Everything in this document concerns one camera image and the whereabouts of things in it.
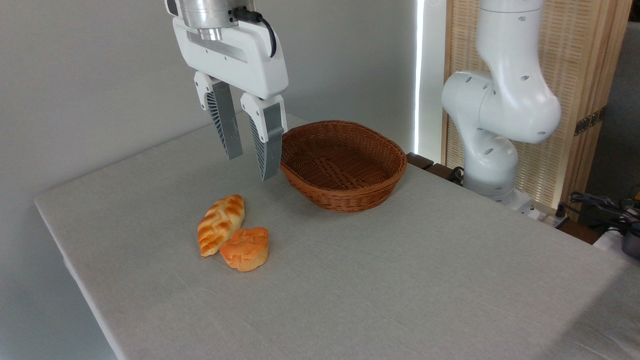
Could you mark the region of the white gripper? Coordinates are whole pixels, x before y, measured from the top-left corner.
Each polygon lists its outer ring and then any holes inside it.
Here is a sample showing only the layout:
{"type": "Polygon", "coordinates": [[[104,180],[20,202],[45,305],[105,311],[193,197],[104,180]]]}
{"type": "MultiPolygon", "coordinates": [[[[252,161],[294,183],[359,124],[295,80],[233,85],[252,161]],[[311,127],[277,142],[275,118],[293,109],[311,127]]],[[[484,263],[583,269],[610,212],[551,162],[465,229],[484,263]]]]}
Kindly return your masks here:
{"type": "Polygon", "coordinates": [[[284,93],[290,84],[281,41],[270,57],[269,30],[261,24],[240,22],[222,29],[222,39],[201,39],[183,19],[173,18],[173,29],[185,63],[195,70],[198,100],[217,130],[228,159],[243,154],[234,108],[232,85],[246,93],[240,98],[249,116],[262,180],[274,177],[281,166],[282,137],[288,132],[284,93]]]}

